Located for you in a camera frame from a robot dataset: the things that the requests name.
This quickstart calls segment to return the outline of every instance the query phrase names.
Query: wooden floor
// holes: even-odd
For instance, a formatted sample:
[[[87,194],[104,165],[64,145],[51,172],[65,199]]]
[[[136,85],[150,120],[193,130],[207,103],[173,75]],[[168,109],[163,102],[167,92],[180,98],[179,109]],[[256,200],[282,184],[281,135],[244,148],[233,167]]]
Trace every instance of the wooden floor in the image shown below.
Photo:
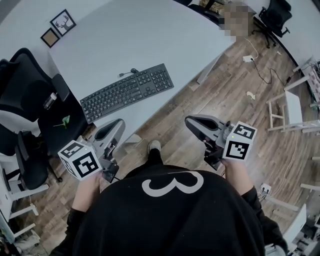
[[[250,36],[249,39],[259,53],[259,57],[255,60],[257,68],[267,81],[270,80],[270,68],[275,69],[284,82],[293,74],[295,65],[280,46],[267,49],[264,37],[259,34]],[[188,115],[206,114],[223,121],[231,120],[233,123],[242,121],[258,129],[247,161],[249,175],[257,190],[260,190],[262,183],[271,185],[273,192],[278,190],[297,140],[293,163],[274,197],[301,206],[306,200],[307,193],[300,189],[300,183],[312,185],[317,179],[320,180],[319,176],[317,178],[319,163],[311,161],[311,157],[318,151],[319,137],[314,133],[302,134],[301,131],[287,133],[267,131],[270,124],[266,101],[283,92],[284,86],[275,74],[272,84],[262,81],[254,64],[243,62],[242,57],[247,55],[256,56],[249,42],[246,40],[236,42],[223,54],[202,85],[197,84],[196,79],[191,81],[141,127],[137,132],[143,139],[140,143],[126,144],[118,148],[114,154],[120,166],[118,178],[123,178],[130,170],[146,161],[147,144],[152,140],[161,142],[161,155],[166,164],[213,172],[214,170],[203,160],[204,144],[198,141],[184,124]],[[247,96],[247,92],[253,93],[255,100]],[[318,119],[318,112],[309,108],[312,101],[307,86],[300,85],[296,93],[300,96],[303,119],[305,121]],[[40,213],[39,216],[33,214],[24,216],[25,225],[36,223],[34,230],[41,236],[41,245],[47,252],[64,239],[66,220],[78,184],[58,159],[53,160],[51,164],[62,175],[63,182],[58,185],[50,177],[49,190],[31,197]],[[101,181],[101,187],[106,186],[107,182]],[[28,200],[25,200],[19,207],[28,203]],[[285,232],[291,222],[276,217],[272,214],[272,210],[278,209],[289,215],[292,213],[270,202],[264,201],[262,204],[265,214],[277,221],[280,229]]]

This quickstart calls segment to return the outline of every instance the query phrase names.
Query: power outlet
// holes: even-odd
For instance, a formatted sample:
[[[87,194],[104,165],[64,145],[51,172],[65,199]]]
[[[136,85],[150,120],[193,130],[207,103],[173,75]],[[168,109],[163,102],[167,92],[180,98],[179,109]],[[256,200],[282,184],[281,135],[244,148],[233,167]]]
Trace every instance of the power outlet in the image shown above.
[[[267,195],[271,194],[271,186],[269,186],[268,184],[263,183],[261,185],[261,191],[266,192]]]
[[[251,55],[249,55],[249,56],[243,56],[242,57],[242,59],[243,59],[243,61],[244,62],[252,62],[252,59],[253,59],[254,57],[252,57]]]

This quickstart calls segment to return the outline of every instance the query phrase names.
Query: deer picture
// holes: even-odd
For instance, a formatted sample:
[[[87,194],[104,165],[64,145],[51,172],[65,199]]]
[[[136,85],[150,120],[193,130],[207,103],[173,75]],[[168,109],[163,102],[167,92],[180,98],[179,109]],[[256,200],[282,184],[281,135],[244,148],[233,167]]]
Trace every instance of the deer picture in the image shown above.
[[[56,21],[55,25],[56,25],[57,28],[64,28],[66,31],[68,31],[69,28],[72,27],[73,25],[71,25],[71,26],[67,25],[67,22],[69,20],[69,17],[67,15],[63,15],[63,17],[65,18],[64,24],[59,24],[58,21]]]

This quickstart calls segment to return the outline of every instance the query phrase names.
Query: green leaf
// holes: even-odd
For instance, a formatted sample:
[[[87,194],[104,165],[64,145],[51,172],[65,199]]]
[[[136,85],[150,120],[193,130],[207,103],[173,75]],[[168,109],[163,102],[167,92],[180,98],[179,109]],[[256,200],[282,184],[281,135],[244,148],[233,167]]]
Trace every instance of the green leaf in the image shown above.
[[[62,119],[62,122],[63,122],[63,125],[64,125],[64,127],[67,129],[67,124],[69,124],[69,121],[70,121],[70,115],[68,115],[68,116],[66,116],[66,117],[64,117],[63,119]]]

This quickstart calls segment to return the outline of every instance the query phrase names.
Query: black sweatshirt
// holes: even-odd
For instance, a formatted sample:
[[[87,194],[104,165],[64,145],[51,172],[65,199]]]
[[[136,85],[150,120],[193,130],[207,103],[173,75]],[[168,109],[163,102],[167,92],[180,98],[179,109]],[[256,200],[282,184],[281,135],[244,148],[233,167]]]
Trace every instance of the black sweatshirt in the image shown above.
[[[253,187],[240,196],[208,171],[152,168],[107,187],[87,213],[72,209],[52,256],[258,256],[287,252]]]

